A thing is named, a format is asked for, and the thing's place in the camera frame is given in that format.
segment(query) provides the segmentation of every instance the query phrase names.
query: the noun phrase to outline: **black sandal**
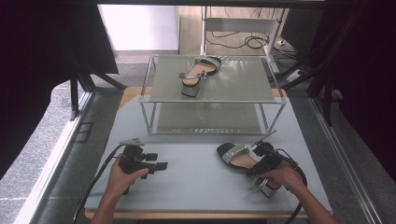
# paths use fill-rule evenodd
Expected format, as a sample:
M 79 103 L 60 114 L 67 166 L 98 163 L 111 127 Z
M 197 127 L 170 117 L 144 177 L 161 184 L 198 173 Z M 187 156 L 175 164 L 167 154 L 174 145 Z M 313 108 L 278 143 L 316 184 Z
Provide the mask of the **black sandal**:
M 248 154 L 249 149 L 245 146 L 236 146 L 233 143 L 224 143 L 218 147 L 217 152 L 221 159 L 231 168 L 243 170 L 246 173 L 253 168 L 257 162 Z M 250 192 L 261 191 L 267 198 L 274 196 L 280 185 L 272 179 L 255 177 L 252 181 Z
M 195 58 L 195 66 L 188 74 L 180 73 L 183 89 L 181 93 L 186 96 L 195 97 L 199 90 L 199 82 L 207 76 L 215 75 L 221 66 L 221 59 L 213 56 L 201 55 Z

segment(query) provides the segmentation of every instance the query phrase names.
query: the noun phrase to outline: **cable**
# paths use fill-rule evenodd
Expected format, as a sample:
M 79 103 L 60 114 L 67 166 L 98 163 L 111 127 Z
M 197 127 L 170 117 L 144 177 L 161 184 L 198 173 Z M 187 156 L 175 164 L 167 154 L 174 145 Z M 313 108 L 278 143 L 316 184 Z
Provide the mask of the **cable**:
M 262 14 L 262 7 L 259 9 L 259 15 L 257 15 L 257 19 L 260 18 L 260 15 Z
M 223 44 L 220 44 L 220 43 L 215 43 L 215 42 L 210 41 L 208 38 L 206 38 L 206 41 L 209 44 L 223 46 L 224 48 L 228 48 L 228 49 L 240 49 L 240 48 L 242 48 L 244 46 L 248 46 L 251 49 L 261 49 L 263 46 L 265 46 L 265 45 L 267 45 L 269 43 L 268 35 L 267 34 L 263 34 L 263 35 L 265 35 L 265 38 L 259 37 L 259 36 L 255 36 L 255 35 L 251 34 L 250 36 L 245 38 L 245 43 L 243 45 L 237 46 L 237 47 L 232 47 L 232 46 L 227 46 L 227 45 L 223 45 Z M 257 43 L 259 43 L 259 46 L 258 47 L 252 46 L 250 44 L 251 41 L 256 41 Z
M 273 15 L 271 16 L 271 19 L 274 18 L 275 10 L 276 10 L 276 7 L 274 7 L 274 11 L 273 11 Z
M 227 35 L 215 35 L 213 31 L 211 33 L 212 33 L 213 37 L 215 37 L 215 38 L 221 38 L 221 37 L 226 37 L 226 36 L 229 36 L 229 35 L 239 34 L 239 32 L 232 32 L 232 33 L 227 34 Z
M 260 147 L 261 144 L 262 144 L 262 141 L 256 143 L 255 145 Z M 290 166 L 300 175 L 304 185 L 307 186 L 306 176 L 305 176 L 303 170 L 298 166 L 297 162 L 295 162 L 294 159 L 285 150 L 283 150 L 281 148 L 276 149 L 276 150 L 271 150 L 266 147 L 260 147 L 260 149 L 263 150 L 262 154 L 270 154 L 270 155 L 280 158 L 281 160 L 290 164 Z M 288 157 L 279 154 L 277 151 L 285 152 Z M 297 215 L 301 211 L 302 207 L 303 206 L 301 205 L 301 203 L 298 203 L 297 207 L 294 209 L 293 213 L 290 215 L 290 217 L 285 222 L 285 224 L 290 224 L 297 217 Z
M 78 215 L 82 210 L 82 207 L 84 206 L 85 202 L 87 202 L 88 196 L 91 193 L 91 190 L 93 188 L 93 186 L 96 184 L 96 182 L 98 181 L 99 177 L 102 175 L 103 171 L 106 169 L 108 163 L 111 161 L 111 159 L 114 158 L 114 155 L 116 154 L 117 150 L 120 149 L 120 147 L 122 147 L 122 145 L 118 145 L 107 157 L 107 159 L 105 160 L 105 162 L 103 163 L 101 169 L 99 170 L 98 174 L 95 176 L 95 178 L 93 179 L 93 181 L 91 182 L 90 186 L 88 187 L 87 192 L 85 193 L 84 197 L 79 201 L 78 204 L 78 208 L 76 210 L 76 213 L 74 215 L 73 218 L 73 223 L 76 224 L 77 220 L 78 220 Z
M 228 12 L 227 12 L 227 7 L 224 7 L 224 11 L 225 11 L 225 13 L 227 14 L 228 18 L 231 18 L 231 17 L 230 17 L 230 14 L 228 14 Z

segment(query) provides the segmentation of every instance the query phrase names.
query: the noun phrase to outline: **glass shelf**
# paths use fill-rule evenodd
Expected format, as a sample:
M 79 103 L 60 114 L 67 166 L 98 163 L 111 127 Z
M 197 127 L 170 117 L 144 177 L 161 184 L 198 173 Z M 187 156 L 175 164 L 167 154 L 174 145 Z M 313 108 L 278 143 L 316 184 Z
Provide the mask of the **glass shelf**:
M 149 133 L 271 134 L 286 100 L 271 89 L 265 57 L 218 56 L 220 70 L 201 80 L 195 97 L 181 94 L 180 73 L 195 55 L 151 56 L 139 98 Z M 152 82 L 151 92 L 147 89 Z

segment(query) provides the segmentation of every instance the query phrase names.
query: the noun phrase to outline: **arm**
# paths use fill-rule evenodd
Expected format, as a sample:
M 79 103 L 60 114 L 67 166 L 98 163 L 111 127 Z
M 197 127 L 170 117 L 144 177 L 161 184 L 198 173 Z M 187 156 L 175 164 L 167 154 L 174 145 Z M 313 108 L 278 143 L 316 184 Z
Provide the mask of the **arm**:
M 125 174 L 119 167 L 120 159 L 111 166 L 110 177 L 108 178 L 107 187 L 98 209 L 91 220 L 91 224 L 109 224 L 113 222 L 113 214 L 116 204 L 122 196 L 122 193 L 131 186 L 134 181 L 149 172 L 149 169 L 142 169 L 133 174 Z
M 312 223 L 336 224 L 338 221 L 323 207 L 317 198 L 304 185 L 300 175 L 291 166 L 282 161 L 275 170 L 259 175 L 273 178 L 293 193 L 303 206 Z

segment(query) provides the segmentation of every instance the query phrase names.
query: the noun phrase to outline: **silver sandal strap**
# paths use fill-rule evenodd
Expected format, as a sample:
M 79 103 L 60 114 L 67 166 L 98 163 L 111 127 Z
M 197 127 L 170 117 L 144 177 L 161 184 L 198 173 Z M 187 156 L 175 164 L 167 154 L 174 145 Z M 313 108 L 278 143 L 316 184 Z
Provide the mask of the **silver sandal strap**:
M 248 148 L 245 146 L 234 146 L 232 148 L 230 148 L 230 150 L 228 150 L 226 153 L 224 153 L 224 155 L 222 156 L 223 160 L 227 163 L 230 163 L 230 160 L 239 152 L 244 151 L 248 154 Z
M 200 78 L 200 79 L 207 79 L 207 72 L 202 71 L 201 73 L 193 76 L 187 76 L 185 73 L 180 73 L 178 77 L 183 78 L 183 79 L 194 79 L 194 78 Z
M 198 63 L 198 62 L 200 62 L 201 60 L 207 60 L 207 61 L 209 61 L 210 63 L 213 63 L 217 68 L 220 67 L 220 63 L 219 63 L 218 61 L 216 61 L 216 60 L 214 60 L 214 59 L 212 59 L 212 58 L 209 58 L 209 57 L 207 57 L 207 56 L 205 56 L 205 55 L 200 55 L 200 56 L 196 57 L 196 58 L 195 58 L 195 63 Z

